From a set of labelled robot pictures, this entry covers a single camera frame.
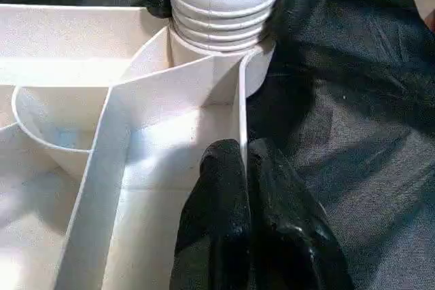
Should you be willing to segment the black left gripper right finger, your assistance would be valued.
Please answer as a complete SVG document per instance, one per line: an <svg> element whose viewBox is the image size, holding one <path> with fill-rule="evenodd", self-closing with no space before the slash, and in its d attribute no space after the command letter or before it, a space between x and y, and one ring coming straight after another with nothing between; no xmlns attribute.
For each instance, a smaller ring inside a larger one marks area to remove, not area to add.
<svg viewBox="0 0 435 290"><path fill-rule="evenodd" d="M258 289L353 289L321 204L281 150L257 139L247 152Z"/></svg>

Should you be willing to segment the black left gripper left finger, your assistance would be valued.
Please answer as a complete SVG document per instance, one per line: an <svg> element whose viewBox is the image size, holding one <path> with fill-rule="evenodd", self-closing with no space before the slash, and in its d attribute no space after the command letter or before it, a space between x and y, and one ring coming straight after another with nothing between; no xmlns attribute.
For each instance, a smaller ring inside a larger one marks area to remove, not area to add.
<svg viewBox="0 0 435 290"><path fill-rule="evenodd" d="M206 148L199 178L181 212L175 244L176 289L248 289L251 216L239 143Z"/></svg>

